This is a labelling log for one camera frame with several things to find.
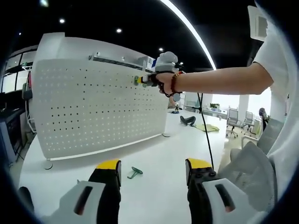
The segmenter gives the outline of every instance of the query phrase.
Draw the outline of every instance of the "green hook on floor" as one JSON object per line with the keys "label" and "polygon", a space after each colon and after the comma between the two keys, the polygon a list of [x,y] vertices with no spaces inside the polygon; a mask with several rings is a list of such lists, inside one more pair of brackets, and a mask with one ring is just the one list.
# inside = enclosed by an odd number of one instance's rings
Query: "green hook on floor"
{"label": "green hook on floor", "polygon": [[127,178],[129,179],[133,179],[134,176],[136,176],[137,174],[143,174],[143,172],[135,167],[132,167],[132,170],[134,171],[133,175],[132,176],[127,176]]}

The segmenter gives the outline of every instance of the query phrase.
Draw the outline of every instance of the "white shirt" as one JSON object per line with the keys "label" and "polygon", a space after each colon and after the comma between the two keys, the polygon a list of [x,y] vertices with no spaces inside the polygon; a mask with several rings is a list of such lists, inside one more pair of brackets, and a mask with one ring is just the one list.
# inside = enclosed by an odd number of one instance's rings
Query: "white shirt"
{"label": "white shirt", "polygon": [[267,37],[254,62],[262,65],[271,75],[274,96],[285,102],[290,94],[290,108],[285,125],[267,155],[275,168],[280,198],[299,162],[299,69],[284,34],[270,22]]}

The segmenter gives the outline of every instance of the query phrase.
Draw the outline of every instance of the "led strip light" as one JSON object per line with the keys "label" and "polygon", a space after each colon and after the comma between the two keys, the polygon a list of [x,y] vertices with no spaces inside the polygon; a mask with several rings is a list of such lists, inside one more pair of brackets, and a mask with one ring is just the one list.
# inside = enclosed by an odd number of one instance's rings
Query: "led strip light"
{"label": "led strip light", "polygon": [[177,17],[188,27],[188,29],[191,31],[197,42],[200,44],[201,48],[204,50],[213,70],[216,70],[215,63],[207,50],[205,43],[202,41],[199,34],[196,32],[192,24],[189,22],[189,20],[185,17],[185,15],[169,0],[160,0],[163,4],[165,4]]}

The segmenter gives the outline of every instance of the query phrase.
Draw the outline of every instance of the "potted plant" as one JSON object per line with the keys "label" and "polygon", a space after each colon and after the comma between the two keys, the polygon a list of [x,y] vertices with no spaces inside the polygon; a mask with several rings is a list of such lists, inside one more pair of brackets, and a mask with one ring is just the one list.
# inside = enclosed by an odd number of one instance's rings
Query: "potted plant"
{"label": "potted plant", "polygon": [[220,108],[220,104],[210,104],[210,108],[212,110],[218,110]]}

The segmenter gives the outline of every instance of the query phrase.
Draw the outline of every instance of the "office chair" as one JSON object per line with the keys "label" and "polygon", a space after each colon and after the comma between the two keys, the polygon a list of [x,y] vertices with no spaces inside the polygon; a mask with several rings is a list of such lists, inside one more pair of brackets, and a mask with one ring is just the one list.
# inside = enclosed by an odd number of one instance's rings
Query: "office chair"
{"label": "office chair", "polygon": [[228,134],[233,134],[234,138],[238,137],[238,134],[234,131],[235,127],[242,128],[242,122],[238,119],[238,117],[238,110],[229,108],[227,127],[232,126],[232,130],[227,130],[226,136],[228,136]]}
{"label": "office chair", "polygon": [[247,131],[245,131],[244,134],[250,132],[251,127],[253,126],[253,113],[249,111],[246,111],[245,120],[243,122],[243,128],[245,128],[246,126],[247,126]]}
{"label": "office chair", "polygon": [[[263,122],[260,123],[259,132],[256,138],[243,136],[241,139],[241,149],[245,148],[244,140],[249,139],[252,142],[256,142],[256,145],[263,151],[264,154],[268,154],[276,141],[284,124],[278,120],[270,119],[265,131],[263,131]],[[230,151],[230,160],[236,159],[237,155],[241,152],[241,149],[232,148]]]}
{"label": "office chair", "polygon": [[248,142],[218,175],[244,191],[257,211],[270,212],[277,202],[274,168],[267,155],[253,142]]}

